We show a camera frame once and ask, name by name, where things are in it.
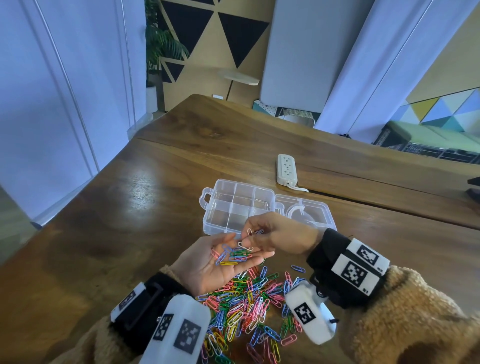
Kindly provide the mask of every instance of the plastic organizer box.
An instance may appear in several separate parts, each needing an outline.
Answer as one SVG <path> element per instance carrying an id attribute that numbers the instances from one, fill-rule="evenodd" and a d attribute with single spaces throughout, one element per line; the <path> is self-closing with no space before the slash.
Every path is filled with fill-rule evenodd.
<path id="1" fill-rule="evenodd" d="M 199 202 L 205 210 L 204 233 L 208 235 L 235 232 L 240 237 L 248 217 L 269 211 L 314 227 L 336 230 L 330 209 L 323 202 L 275 194 L 252 184 L 217 180 L 214 188 L 204 188 Z"/>

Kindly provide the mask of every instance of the green plant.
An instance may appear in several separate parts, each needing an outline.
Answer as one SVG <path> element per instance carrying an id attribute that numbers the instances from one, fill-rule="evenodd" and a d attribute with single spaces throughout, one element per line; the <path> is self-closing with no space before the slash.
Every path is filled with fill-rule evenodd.
<path id="1" fill-rule="evenodd" d="M 145 0 L 147 87 L 153 86 L 148 81 L 148 75 L 160 72 L 160 57 L 182 60 L 190 56 L 186 47 L 177 41 L 169 30 L 158 28 L 158 18 L 161 16 L 158 0 Z"/>

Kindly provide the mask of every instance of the black wrist strap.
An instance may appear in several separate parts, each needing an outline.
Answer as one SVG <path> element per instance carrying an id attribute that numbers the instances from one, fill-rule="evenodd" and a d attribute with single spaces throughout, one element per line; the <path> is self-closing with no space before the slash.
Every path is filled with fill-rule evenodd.
<path id="1" fill-rule="evenodd" d="M 390 261 L 357 239 L 327 229 L 307 258 L 310 282 L 342 308 L 366 305 L 385 283 Z"/>
<path id="2" fill-rule="evenodd" d="M 120 303 L 122 305 L 125 300 L 129 300 L 128 305 L 110 325 L 127 346 L 140 355 L 157 327 L 157 319 L 163 315 L 170 299 L 176 294 L 192 295 L 173 278 L 158 272 L 148 279 L 141 293 L 133 294 L 132 291 Z"/>

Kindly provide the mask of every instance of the person's left hand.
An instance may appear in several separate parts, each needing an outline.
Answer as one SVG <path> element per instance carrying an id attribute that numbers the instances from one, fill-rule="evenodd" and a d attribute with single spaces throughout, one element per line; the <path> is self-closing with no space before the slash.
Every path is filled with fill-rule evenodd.
<path id="1" fill-rule="evenodd" d="M 235 275 L 257 266 L 263 262 L 264 258 L 269 258 L 275 252 L 263 252 L 254 248 L 253 255 L 245 262 L 238 262 L 236 265 L 215 265 L 216 259 L 211 250 L 222 254 L 224 249 L 222 245 L 228 245 L 231 248 L 237 247 L 235 233 L 217 234 L 212 236 L 203 236 L 193 243 L 178 257 L 177 261 L 170 266 L 170 269 L 181 280 L 186 289 L 194 296 L 214 291 L 228 283 Z"/>

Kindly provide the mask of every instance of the beige wall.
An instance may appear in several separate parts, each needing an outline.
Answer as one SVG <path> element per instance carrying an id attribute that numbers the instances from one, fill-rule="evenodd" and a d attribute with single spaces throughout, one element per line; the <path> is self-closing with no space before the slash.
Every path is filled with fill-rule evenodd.
<path id="1" fill-rule="evenodd" d="M 409 103 L 480 86 L 480 4 L 442 50 L 418 85 Z"/>
<path id="2" fill-rule="evenodd" d="M 184 64 L 178 80 L 163 82 L 165 110 L 169 111 L 191 94 L 212 94 L 227 96 L 230 81 L 218 76 L 219 69 L 236 69 L 228 47 L 218 12 L 242 16 L 250 19 L 271 22 L 275 0 L 221 0 L 216 5 L 207 5 L 190 0 L 169 0 L 180 4 L 213 10 L 214 14 L 198 40 L 191 56 L 186 61 L 166 59 L 169 62 Z M 264 69 L 270 25 L 260 36 L 238 71 L 261 80 Z M 260 85 L 249 86 L 233 83 L 229 101 L 251 107 L 259 98 Z"/>

